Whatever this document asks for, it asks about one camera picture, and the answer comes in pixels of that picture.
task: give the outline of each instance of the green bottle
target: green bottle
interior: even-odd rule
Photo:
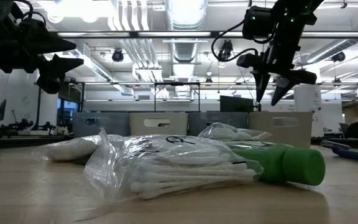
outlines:
[[[317,150],[267,142],[226,144],[236,154],[260,163],[264,168],[259,179],[261,181],[291,181],[316,186],[324,179],[326,166]]]

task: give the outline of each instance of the ceiling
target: ceiling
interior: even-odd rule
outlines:
[[[36,11],[41,12],[45,17],[47,16],[47,6],[52,4],[52,1],[32,1]],[[253,1],[253,5],[272,6],[275,1]],[[96,22],[87,23],[82,18],[75,16],[67,16],[61,22],[53,24],[48,23],[48,29],[52,31],[91,31],[91,30],[110,30],[108,26],[108,18],[105,15],[109,15],[110,1],[93,1],[92,8],[85,10],[84,13],[100,16]],[[206,11],[206,20],[204,24],[204,30],[226,30],[244,18],[244,14],[247,10],[248,1],[236,1],[236,0],[209,0],[208,8]],[[358,26],[358,0],[349,2],[348,7],[341,9],[343,0],[330,0],[325,1],[319,9],[316,10],[315,15],[318,18],[314,26],[306,26],[305,30],[319,30],[319,31],[350,31],[354,30]],[[131,21],[131,2],[129,1],[129,21]],[[148,5],[148,23],[151,30],[167,30],[167,18],[165,16],[165,6],[163,0],[149,0]],[[23,11],[26,10],[24,5],[21,5]],[[224,39],[219,40],[215,44],[215,49],[221,47]],[[78,43],[86,43],[91,49],[91,59],[97,61],[105,71],[109,72],[111,76],[120,82],[139,82],[132,75],[132,61],[126,55],[124,49],[124,61],[113,62],[112,53],[115,48],[123,48],[120,41],[117,39],[85,39],[85,40],[73,40]],[[204,82],[207,77],[207,72],[211,72],[213,82],[253,82],[253,77],[249,73],[249,69],[239,68],[236,66],[236,61],[228,62],[224,68],[219,68],[216,59],[211,55],[211,39],[205,39],[205,42],[200,43],[198,47],[198,53],[195,63],[195,69],[193,76],[189,77],[189,81]],[[334,41],[333,39],[301,39],[301,50],[299,55],[308,55],[317,51],[326,44]],[[266,46],[256,44],[253,41],[232,39],[234,46],[234,52],[238,53],[243,49],[253,47],[259,51],[265,49]],[[164,80],[173,80],[175,75],[172,71],[172,55],[170,52],[169,44],[164,44],[163,39],[154,39],[153,46],[156,53],[156,57],[160,66],[162,67],[162,77]],[[343,62],[337,62],[335,66],[332,62],[322,61],[317,64],[307,66],[309,70],[318,70],[323,82],[331,82],[335,75],[341,76],[344,74],[350,74],[351,72],[358,71],[358,44],[343,50],[346,55],[346,59]],[[94,82],[100,81],[97,75],[95,75],[88,67],[82,65],[70,71],[67,76],[74,77],[78,81],[82,82]],[[358,82],[358,74],[348,79],[346,82]],[[333,86],[324,86],[326,90],[334,89]],[[356,86],[348,86],[342,88],[339,93],[354,93]]]

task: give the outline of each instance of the clear plastic bag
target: clear plastic bag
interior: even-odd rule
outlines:
[[[117,141],[122,138],[115,134],[108,135],[108,141]],[[32,157],[46,161],[72,161],[94,153],[101,144],[102,139],[98,135],[74,138],[69,141],[39,146],[32,151]]]
[[[270,137],[271,135],[272,134],[264,131],[241,129],[228,124],[213,123],[202,131],[198,137],[222,141],[246,141],[261,140]]]
[[[96,194],[110,202],[205,187],[256,181],[263,168],[219,141],[193,136],[132,136],[103,144],[86,164],[84,175]]]

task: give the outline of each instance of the table surface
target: table surface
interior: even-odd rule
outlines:
[[[317,187],[251,183],[109,205],[85,197],[83,166],[0,150],[0,223],[358,223],[358,162],[321,150]]]

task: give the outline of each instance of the screen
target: screen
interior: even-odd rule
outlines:
[[[254,112],[254,101],[247,98],[221,96],[221,112]]]

